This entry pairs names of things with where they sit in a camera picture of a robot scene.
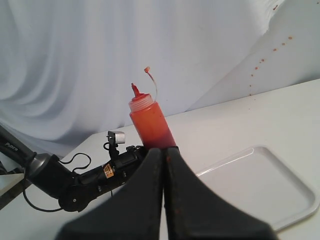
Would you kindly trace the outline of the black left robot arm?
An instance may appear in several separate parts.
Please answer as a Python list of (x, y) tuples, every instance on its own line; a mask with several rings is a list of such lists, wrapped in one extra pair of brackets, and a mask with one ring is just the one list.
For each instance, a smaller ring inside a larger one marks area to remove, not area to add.
[(118, 146), (125, 143), (122, 131), (109, 131), (103, 148), (110, 160), (84, 173), (78, 167), (68, 170), (70, 161), (61, 161), (56, 155), (38, 154), (5, 128), (0, 129), (0, 151), (24, 170), (24, 181), (42, 190), (59, 204), (57, 211), (81, 212), (97, 197), (124, 185), (139, 168), (147, 155), (143, 146), (128, 146), (120, 153)]

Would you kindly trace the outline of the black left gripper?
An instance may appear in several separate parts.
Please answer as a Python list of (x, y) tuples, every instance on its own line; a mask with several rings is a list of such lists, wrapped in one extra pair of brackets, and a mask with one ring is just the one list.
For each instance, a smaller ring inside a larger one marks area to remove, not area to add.
[(107, 188), (118, 188), (124, 185), (147, 155), (146, 148), (140, 145), (128, 146), (123, 153), (119, 153), (118, 146), (118, 144), (111, 143), (106, 143), (103, 146), (105, 150), (108, 150), (110, 156), (110, 160), (102, 167), (105, 177), (102, 185)]

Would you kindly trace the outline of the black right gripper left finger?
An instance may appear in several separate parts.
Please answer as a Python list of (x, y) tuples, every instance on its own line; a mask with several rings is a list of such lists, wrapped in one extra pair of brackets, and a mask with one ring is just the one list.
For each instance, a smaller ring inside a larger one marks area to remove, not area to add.
[(110, 199), (66, 223), (58, 240), (157, 240), (163, 200), (163, 155), (151, 149)]

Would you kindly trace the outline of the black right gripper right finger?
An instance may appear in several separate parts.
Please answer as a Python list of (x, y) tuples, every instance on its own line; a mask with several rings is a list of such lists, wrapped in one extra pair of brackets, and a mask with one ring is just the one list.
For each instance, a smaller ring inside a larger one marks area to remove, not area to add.
[(176, 147), (164, 151), (164, 206), (170, 240), (276, 240), (271, 226), (228, 203), (190, 169)]

